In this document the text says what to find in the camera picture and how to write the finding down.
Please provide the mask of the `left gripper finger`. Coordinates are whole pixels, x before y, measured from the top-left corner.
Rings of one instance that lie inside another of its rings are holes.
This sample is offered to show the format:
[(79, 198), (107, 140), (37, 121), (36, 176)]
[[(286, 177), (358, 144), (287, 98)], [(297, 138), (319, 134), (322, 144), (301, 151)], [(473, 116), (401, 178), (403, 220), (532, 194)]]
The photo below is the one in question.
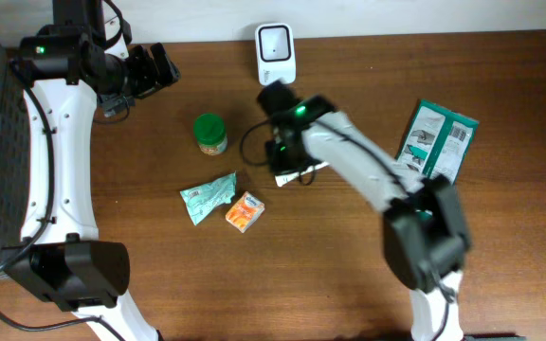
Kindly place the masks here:
[(162, 87), (170, 86), (181, 79), (176, 65), (169, 58), (163, 44), (157, 43), (150, 47), (157, 70), (157, 81)]
[(159, 58), (142, 45), (133, 48), (133, 94), (150, 92), (159, 81)]

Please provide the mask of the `white Pantene tube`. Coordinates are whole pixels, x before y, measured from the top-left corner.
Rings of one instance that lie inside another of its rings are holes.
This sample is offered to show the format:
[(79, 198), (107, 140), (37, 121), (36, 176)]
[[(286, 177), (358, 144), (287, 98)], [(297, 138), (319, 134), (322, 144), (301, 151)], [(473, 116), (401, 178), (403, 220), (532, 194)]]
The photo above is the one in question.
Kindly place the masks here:
[(275, 175), (274, 179), (279, 188), (292, 181), (298, 181), (303, 186), (309, 186), (315, 181), (317, 172), (327, 166), (327, 162), (321, 162), (298, 171)]

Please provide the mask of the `green lid jar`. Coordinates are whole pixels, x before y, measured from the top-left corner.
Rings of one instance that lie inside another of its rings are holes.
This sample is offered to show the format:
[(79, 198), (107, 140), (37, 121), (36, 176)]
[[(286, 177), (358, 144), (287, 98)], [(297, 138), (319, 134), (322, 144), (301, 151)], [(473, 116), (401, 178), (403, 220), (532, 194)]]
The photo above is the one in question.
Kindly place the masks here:
[(193, 123), (193, 134), (202, 153), (218, 155), (228, 146), (228, 136), (221, 117), (206, 113), (199, 116)]

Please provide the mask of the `orange tissue pack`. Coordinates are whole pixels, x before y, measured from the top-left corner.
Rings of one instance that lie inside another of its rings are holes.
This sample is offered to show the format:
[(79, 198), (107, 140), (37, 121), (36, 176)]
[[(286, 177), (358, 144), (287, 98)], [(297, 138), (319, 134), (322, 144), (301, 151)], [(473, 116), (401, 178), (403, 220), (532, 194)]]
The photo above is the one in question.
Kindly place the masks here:
[(225, 218), (228, 223), (237, 228), (241, 233), (245, 233), (264, 211), (264, 203), (246, 191), (230, 208)]

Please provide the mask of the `teal foil sachet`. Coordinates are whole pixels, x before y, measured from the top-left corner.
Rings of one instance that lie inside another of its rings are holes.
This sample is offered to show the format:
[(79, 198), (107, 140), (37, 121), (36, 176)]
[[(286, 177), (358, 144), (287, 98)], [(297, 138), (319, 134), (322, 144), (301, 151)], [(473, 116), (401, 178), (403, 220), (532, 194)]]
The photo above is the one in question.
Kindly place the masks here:
[(200, 224), (215, 208), (229, 204), (236, 193), (236, 173), (230, 173), (212, 182), (180, 191), (191, 222)]

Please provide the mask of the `green 3M glove packet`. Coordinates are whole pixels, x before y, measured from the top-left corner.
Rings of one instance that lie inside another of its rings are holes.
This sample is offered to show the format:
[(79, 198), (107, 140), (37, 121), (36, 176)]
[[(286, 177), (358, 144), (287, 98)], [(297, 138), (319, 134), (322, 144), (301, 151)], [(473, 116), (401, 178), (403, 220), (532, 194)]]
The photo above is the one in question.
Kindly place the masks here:
[(474, 118), (420, 99), (396, 160), (427, 178), (443, 175), (454, 184), (479, 125)]

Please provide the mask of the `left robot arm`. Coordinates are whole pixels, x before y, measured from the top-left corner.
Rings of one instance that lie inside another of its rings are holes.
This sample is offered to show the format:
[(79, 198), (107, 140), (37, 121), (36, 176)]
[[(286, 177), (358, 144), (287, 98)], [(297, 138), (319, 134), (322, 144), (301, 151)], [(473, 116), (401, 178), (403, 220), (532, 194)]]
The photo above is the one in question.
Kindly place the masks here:
[(104, 7), (56, 1), (52, 23), (20, 43), (12, 71), (28, 110), (28, 199), (21, 248), (4, 270), (102, 340), (157, 340), (130, 294), (126, 247), (99, 238), (90, 137), (98, 110), (121, 122), (180, 73), (162, 45), (132, 45), (130, 25), (121, 15), (107, 23)]

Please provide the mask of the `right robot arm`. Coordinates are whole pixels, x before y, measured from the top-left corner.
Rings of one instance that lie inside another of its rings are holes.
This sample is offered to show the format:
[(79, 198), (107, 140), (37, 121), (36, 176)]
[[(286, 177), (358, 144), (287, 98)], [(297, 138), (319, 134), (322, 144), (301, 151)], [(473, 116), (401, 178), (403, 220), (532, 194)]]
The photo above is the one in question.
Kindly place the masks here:
[(273, 81), (257, 102), (273, 134), (264, 162), (274, 174), (303, 177), (325, 163), (380, 213), (385, 261), (409, 290), (411, 338), (464, 340), (459, 292), (472, 239), (452, 182), (400, 164), (322, 95), (301, 99)]

